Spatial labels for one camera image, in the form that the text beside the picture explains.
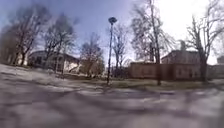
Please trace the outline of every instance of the wet pavement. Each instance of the wet pavement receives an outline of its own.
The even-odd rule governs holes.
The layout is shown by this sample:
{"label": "wet pavement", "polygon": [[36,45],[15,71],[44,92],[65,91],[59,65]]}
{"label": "wet pavement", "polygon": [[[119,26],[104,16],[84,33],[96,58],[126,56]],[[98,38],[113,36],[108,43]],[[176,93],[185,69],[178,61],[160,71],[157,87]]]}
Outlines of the wet pavement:
{"label": "wet pavement", "polygon": [[219,89],[152,93],[0,65],[1,128],[224,128]]}

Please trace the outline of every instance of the white building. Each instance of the white building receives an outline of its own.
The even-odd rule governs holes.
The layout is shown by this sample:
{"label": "white building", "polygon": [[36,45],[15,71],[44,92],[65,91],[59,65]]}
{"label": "white building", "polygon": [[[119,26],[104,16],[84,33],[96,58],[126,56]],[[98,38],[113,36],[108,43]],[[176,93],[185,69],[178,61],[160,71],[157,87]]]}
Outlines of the white building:
{"label": "white building", "polygon": [[67,71],[67,72],[78,72],[79,70],[79,59],[68,55],[61,54],[57,56],[56,52],[50,54],[49,58],[46,61],[47,53],[45,51],[36,51],[29,55],[28,65],[37,68],[47,68],[47,69],[56,69],[57,71]]}

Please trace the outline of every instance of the window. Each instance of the window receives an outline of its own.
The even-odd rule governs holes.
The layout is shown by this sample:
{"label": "window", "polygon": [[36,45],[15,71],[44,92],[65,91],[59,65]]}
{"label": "window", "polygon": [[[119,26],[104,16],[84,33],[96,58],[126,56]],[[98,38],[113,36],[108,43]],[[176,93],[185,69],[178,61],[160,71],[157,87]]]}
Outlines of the window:
{"label": "window", "polygon": [[57,57],[54,57],[53,60],[56,61],[57,60]]}
{"label": "window", "polygon": [[41,62],[42,62],[42,58],[40,56],[38,56],[35,63],[36,64],[41,64]]}
{"label": "window", "polygon": [[62,61],[62,59],[63,59],[62,57],[59,57],[59,59],[58,59],[58,60],[59,60],[59,61]]}
{"label": "window", "polygon": [[182,74],[182,71],[181,69],[178,70],[178,75],[181,75]]}
{"label": "window", "polygon": [[148,69],[148,75],[152,75],[152,70]]}
{"label": "window", "polygon": [[192,73],[192,70],[189,69],[189,77],[192,78],[193,77],[193,73]]}

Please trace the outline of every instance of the chimney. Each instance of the chimney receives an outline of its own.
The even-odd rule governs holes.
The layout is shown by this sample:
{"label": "chimney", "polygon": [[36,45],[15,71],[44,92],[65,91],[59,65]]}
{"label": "chimney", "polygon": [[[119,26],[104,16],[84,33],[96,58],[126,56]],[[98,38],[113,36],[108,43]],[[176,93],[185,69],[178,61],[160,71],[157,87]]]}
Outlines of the chimney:
{"label": "chimney", "polygon": [[185,41],[181,40],[180,43],[181,43],[181,48],[180,48],[180,50],[181,50],[181,51],[186,51],[186,44],[185,44]]}

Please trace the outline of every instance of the lawn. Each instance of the lawn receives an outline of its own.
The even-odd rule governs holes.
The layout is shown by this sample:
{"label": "lawn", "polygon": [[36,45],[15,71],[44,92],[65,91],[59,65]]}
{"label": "lawn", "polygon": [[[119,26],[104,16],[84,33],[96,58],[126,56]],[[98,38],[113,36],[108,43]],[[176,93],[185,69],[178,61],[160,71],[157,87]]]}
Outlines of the lawn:
{"label": "lawn", "polygon": [[[78,82],[107,86],[104,80],[78,80]],[[112,80],[110,87],[113,88],[132,88],[139,90],[185,90],[206,88],[200,82],[167,82],[162,81],[162,85],[158,86],[155,80]]]}

